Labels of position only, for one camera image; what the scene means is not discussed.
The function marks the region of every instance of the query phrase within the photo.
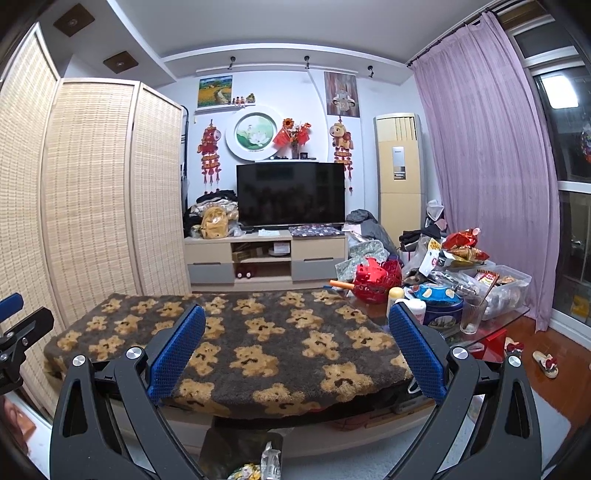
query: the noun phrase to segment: gray drawer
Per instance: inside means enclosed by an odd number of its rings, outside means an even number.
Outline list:
[[[293,281],[336,278],[335,265],[344,260],[344,258],[295,260],[291,262],[291,278]]]
[[[188,267],[191,283],[234,283],[234,267],[231,263],[189,264]]]

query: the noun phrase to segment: hand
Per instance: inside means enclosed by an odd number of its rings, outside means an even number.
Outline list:
[[[22,448],[26,454],[28,454],[29,448],[27,447],[22,430],[18,425],[18,415],[19,411],[17,406],[11,401],[7,400],[4,396],[0,396],[0,417],[5,417],[4,422],[8,427],[8,431],[12,433],[12,436],[18,443],[19,447]]]

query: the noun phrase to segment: red basket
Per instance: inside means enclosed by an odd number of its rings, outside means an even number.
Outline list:
[[[386,303],[388,292],[402,285],[402,270],[397,261],[378,263],[368,258],[369,265],[358,265],[353,284],[353,295],[365,303]]]

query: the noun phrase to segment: purple curtain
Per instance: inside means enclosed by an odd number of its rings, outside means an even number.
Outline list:
[[[547,127],[509,38],[484,13],[413,64],[451,231],[480,227],[478,247],[532,276],[527,303],[546,330],[560,206]]]

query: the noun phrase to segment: vase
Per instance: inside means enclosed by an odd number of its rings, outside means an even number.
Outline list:
[[[291,158],[293,160],[300,159],[300,144],[298,142],[291,143]]]

